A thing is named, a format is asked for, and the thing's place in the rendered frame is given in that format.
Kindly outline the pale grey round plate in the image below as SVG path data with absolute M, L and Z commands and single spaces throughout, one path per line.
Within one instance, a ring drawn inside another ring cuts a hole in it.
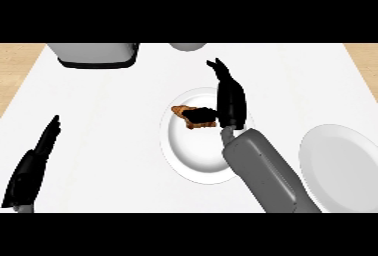
M 307 187 L 329 212 L 378 212 L 378 146 L 353 129 L 315 127 L 300 145 Z

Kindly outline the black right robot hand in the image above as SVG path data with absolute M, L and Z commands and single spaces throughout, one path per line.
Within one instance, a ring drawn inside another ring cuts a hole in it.
M 244 129 L 247 120 L 247 100 L 241 84 L 233 79 L 230 71 L 220 61 L 207 61 L 219 79 L 217 106 L 214 109 L 202 107 L 182 112 L 183 117 L 192 124 L 204 124 L 219 121 L 220 127 L 233 126 L 236 130 Z

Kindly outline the grey appliance with dark base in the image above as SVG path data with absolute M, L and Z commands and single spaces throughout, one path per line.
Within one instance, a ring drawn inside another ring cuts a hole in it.
M 139 43 L 49 43 L 67 68 L 120 69 L 136 63 Z

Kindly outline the brown croissant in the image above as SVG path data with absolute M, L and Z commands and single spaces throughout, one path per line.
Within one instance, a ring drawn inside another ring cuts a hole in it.
M 179 105 L 171 107 L 171 111 L 185 120 L 188 129 L 217 126 L 217 111 L 211 108 Z

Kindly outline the white oval plate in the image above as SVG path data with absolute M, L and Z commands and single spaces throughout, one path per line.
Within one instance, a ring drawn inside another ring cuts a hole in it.
M 217 105 L 217 89 L 202 87 L 186 91 L 168 104 L 161 119 L 160 143 L 165 160 L 177 174 L 189 181 L 213 185 L 236 177 L 223 155 L 222 127 L 189 129 L 186 121 L 174 114 L 171 107 L 207 107 Z

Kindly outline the pale grey rounded object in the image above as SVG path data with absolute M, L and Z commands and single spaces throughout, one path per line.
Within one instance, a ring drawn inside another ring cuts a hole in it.
M 171 43 L 171 47 L 185 52 L 196 51 L 205 46 L 204 43 Z

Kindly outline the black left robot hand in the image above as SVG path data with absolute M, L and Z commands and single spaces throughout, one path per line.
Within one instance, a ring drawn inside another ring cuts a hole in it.
M 59 133 L 59 116 L 55 116 L 41 133 L 36 148 L 27 151 L 15 168 L 6 187 L 3 208 L 13 209 L 13 206 L 34 205 Z

